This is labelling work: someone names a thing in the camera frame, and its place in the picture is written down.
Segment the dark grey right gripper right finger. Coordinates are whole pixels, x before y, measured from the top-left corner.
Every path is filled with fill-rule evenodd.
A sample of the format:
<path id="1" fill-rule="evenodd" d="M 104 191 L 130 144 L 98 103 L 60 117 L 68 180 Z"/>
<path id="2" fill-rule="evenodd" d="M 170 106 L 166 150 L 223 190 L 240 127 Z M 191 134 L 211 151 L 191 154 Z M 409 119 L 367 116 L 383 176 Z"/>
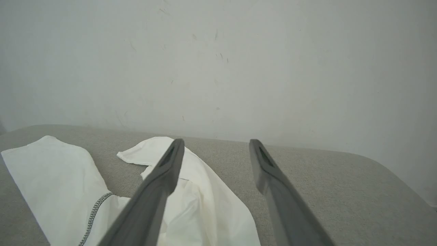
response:
<path id="1" fill-rule="evenodd" d="M 333 246 L 334 241 L 258 139 L 249 143 L 256 188 L 267 201 L 278 246 Z"/>

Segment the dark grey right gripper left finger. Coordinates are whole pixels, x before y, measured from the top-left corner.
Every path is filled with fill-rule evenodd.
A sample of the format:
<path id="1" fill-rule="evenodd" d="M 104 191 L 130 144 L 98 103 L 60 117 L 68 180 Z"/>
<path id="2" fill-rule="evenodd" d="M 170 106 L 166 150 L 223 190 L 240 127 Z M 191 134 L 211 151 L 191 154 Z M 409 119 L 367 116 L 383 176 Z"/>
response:
<path id="1" fill-rule="evenodd" d="M 175 139 L 126 204 L 100 246 L 156 246 L 167 198 L 175 191 L 184 157 Z"/>

